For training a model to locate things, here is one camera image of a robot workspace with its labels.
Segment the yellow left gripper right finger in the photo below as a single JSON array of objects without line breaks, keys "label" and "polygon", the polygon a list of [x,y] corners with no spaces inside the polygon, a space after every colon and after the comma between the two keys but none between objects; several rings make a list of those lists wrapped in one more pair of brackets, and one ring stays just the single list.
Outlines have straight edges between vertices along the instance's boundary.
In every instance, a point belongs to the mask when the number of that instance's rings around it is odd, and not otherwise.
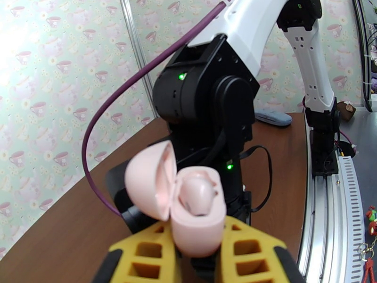
[{"label": "yellow left gripper right finger", "polygon": [[227,217],[215,283],[306,283],[285,243]]}]

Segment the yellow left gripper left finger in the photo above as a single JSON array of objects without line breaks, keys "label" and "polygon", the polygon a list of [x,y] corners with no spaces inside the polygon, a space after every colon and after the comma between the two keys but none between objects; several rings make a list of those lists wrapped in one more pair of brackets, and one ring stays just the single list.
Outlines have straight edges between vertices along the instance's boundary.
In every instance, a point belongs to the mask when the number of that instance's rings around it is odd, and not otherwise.
[{"label": "yellow left gripper left finger", "polygon": [[180,283],[170,223],[159,221],[110,246],[92,283]]}]

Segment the pink earbud charging case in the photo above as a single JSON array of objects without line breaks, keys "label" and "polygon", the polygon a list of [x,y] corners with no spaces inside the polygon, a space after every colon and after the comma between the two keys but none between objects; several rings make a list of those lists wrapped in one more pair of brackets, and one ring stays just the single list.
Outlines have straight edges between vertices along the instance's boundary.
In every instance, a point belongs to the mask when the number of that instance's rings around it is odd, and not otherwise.
[{"label": "pink earbud charging case", "polygon": [[[190,215],[178,195],[187,177],[209,177],[220,181],[217,196],[208,216]],[[172,237],[181,253],[192,258],[212,255],[223,238],[227,208],[219,173],[206,166],[177,169],[172,142],[151,145],[136,154],[124,175],[127,193],[133,204],[154,219],[170,222]]]}]

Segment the pale pink wireless earbud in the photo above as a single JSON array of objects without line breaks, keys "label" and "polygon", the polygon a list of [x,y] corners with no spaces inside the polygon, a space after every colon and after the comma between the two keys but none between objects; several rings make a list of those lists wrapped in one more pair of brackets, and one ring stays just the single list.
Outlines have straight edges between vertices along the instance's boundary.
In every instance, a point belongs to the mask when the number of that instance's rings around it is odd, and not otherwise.
[{"label": "pale pink wireless earbud", "polygon": [[182,180],[178,199],[192,216],[208,216],[213,208],[220,181],[209,177],[187,177]]}]

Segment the blue-grey oval case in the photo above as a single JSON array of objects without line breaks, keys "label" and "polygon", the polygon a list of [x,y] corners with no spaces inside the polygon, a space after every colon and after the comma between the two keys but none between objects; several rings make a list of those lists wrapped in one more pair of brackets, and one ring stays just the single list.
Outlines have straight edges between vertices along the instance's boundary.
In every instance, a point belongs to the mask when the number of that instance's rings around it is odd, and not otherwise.
[{"label": "blue-grey oval case", "polygon": [[274,126],[279,126],[279,127],[289,126],[291,125],[293,121],[290,115],[283,112],[269,110],[269,109],[256,110],[255,118],[258,121],[261,121],[270,125],[274,125]]}]

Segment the small red figure charm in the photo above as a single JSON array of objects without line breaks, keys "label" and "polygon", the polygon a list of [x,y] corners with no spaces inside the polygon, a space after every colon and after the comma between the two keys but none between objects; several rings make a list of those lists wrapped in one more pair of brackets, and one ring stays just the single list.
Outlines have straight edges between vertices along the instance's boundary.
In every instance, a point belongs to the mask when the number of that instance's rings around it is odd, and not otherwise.
[{"label": "small red figure charm", "polygon": [[368,233],[372,236],[377,236],[377,210],[375,206],[369,206],[365,216],[369,220]]}]

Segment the aluminium mounting rail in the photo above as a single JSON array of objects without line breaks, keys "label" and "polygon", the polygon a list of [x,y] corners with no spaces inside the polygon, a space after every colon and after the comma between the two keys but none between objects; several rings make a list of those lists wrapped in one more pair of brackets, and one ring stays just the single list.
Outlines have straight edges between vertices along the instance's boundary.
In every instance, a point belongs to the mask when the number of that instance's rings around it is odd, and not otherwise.
[{"label": "aluminium mounting rail", "polygon": [[338,182],[339,173],[327,176],[312,175],[311,128],[306,119],[304,127],[307,151],[306,202],[297,264],[306,283],[323,283],[327,281],[324,278],[326,261],[333,258],[327,254],[332,251],[336,234],[334,228],[329,227],[334,207],[338,206],[333,189],[342,184]]}]

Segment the aluminium frame post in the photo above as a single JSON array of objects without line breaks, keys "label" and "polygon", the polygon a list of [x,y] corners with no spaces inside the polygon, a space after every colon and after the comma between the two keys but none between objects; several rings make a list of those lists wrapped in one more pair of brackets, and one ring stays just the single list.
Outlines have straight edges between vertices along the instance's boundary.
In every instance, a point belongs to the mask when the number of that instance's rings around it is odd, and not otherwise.
[{"label": "aluminium frame post", "polygon": [[[126,27],[128,30],[129,38],[131,41],[131,46],[135,55],[136,63],[137,63],[138,69],[141,70],[142,68],[145,67],[147,62],[143,53],[143,49],[142,49],[141,42],[139,39],[138,30],[135,25],[135,20],[132,14],[131,3],[130,3],[130,0],[120,0],[120,3],[122,6],[123,15],[124,15]],[[143,76],[142,82],[147,93],[147,97],[148,97],[148,101],[152,109],[152,113],[154,117],[158,117],[156,109],[153,106],[152,80],[148,72],[146,75]]]}]

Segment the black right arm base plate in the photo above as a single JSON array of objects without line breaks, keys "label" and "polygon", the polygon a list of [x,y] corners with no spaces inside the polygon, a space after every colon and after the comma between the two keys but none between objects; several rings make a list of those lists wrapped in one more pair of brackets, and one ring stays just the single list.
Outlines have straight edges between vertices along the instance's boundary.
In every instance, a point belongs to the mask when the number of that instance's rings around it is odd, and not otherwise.
[{"label": "black right arm base plate", "polygon": [[313,152],[311,154],[312,175],[330,176],[338,174],[338,163],[335,150],[329,154]]}]

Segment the red carabiner keychain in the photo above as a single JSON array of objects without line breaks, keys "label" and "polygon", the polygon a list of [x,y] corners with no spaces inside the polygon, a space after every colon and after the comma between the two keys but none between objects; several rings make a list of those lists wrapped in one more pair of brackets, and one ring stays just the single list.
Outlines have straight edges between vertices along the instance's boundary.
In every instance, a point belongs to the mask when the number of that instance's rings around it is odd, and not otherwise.
[{"label": "red carabiner keychain", "polygon": [[373,258],[368,258],[363,260],[364,264],[364,275],[361,283],[377,283],[374,274],[374,260]]}]

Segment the brown drawstring pouch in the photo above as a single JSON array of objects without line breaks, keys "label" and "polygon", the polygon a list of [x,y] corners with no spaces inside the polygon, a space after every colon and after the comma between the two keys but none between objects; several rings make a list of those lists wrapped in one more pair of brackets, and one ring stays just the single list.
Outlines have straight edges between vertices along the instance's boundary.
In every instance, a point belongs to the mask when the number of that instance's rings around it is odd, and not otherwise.
[{"label": "brown drawstring pouch", "polygon": [[356,111],[356,108],[352,104],[345,103],[344,101],[337,103],[337,109],[340,112],[342,120],[346,122],[349,122],[353,118]]}]

